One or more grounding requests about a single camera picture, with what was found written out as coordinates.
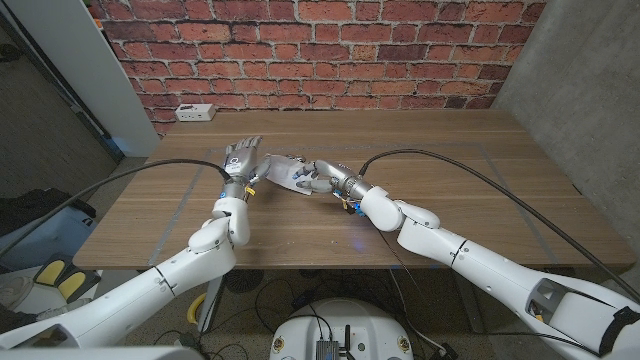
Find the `concrete wall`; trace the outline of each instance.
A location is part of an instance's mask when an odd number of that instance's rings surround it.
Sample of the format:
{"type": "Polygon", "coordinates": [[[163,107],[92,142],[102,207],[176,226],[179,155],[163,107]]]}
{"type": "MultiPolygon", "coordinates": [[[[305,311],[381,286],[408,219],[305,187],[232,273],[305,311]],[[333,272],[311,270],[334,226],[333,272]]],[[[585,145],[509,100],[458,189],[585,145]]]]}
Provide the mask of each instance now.
{"type": "Polygon", "coordinates": [[[640,253],[640,1],[549,2],[493,108],[640,253]]]}
{"type": "MultiPolygon", "coordinates": [[[[120,150],[126,156],[149,156],[158,136],[82,1],[5,2],[120,150]]],[[[10,19],[3,5],[0,12],[10,19]]]]}

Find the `brick wall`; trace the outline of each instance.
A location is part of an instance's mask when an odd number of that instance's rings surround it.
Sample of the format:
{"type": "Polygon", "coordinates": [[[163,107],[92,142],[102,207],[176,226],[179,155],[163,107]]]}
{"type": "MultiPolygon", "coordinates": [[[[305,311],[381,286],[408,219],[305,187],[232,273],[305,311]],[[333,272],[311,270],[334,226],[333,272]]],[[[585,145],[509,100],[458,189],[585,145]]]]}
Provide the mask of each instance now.
{"type": "Polygon", "coordinates": [[[220,109],[488,108],[544,0],[94,0],[159,133],[220,109]]]}

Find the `table leg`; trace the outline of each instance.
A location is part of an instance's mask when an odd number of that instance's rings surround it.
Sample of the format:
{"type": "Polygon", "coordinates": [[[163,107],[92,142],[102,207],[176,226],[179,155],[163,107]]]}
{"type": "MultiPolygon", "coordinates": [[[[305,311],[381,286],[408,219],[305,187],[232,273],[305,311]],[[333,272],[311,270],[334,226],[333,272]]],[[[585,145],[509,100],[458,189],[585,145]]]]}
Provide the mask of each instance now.
{"type": "Polygon", "coordinates": [[[456,287],[460,293],[469,324],[471,324],[471,330],[478,334],[484,334],[484,322],[482,321],[476,294],[473,292],[474,285],[458,273],[454,272],[453,276],[456,279],[456,287]]]}
{"type": "Polygon", "coordinates": [[[200,318],[198,318],[198,331],[203,333],[211,327],[211,319],[215,314],[216,299],[218,294],[222,292],[222,279],[219,277],[209,281],[207,287],[207,296],[200,306],[200,318]]]}

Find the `white robotic arm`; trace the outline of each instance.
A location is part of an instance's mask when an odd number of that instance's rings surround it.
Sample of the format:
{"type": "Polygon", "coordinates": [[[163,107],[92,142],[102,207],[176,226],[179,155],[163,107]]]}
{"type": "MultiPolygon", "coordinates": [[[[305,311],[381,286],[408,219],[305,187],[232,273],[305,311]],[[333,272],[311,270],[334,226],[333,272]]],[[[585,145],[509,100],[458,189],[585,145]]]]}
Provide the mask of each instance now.
{"type": "Polygon", "coordinates": [[[213,218],[191,236],[186,249],[81,308],[1,334],[0,349],[43,343],[115,345],[176,296],[229,272],[236,264],[233,246],[249,241],[248,188],[269,170],[269,158],[256,161],[261,139],[244,139],[227,148],[225,167],[233,180],[225,183],[213,218]]]}
{"type": "MultiPolygon", "coordinates": [[[[398,243],[405,249],[450,266],[513,311],[529,328],[582,344],[605,355],[637,346],[640,305],[600,285],[548,274],[513,261],[440,227],[438,217],[366,183],[343,165],[318,160],[298,175],[331,176],[303,181],[300,187],[329,185],[343,196],[361,200],[359,208],[381,231],[400,229],[398,243]]],[[[543,338],[568,359],[596,359],[579,347],[543,338]]]]}

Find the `outlet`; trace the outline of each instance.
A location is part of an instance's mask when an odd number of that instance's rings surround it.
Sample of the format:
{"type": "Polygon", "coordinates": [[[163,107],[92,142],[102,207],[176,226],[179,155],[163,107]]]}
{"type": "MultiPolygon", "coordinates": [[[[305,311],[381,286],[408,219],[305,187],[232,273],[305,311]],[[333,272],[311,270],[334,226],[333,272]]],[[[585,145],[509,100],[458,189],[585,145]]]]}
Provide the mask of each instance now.
{"type": "Polygon", "coordinates": [[[180,121],[211,121],[215,114],[211,104],[182,104],[176,109],[180,121]]]}

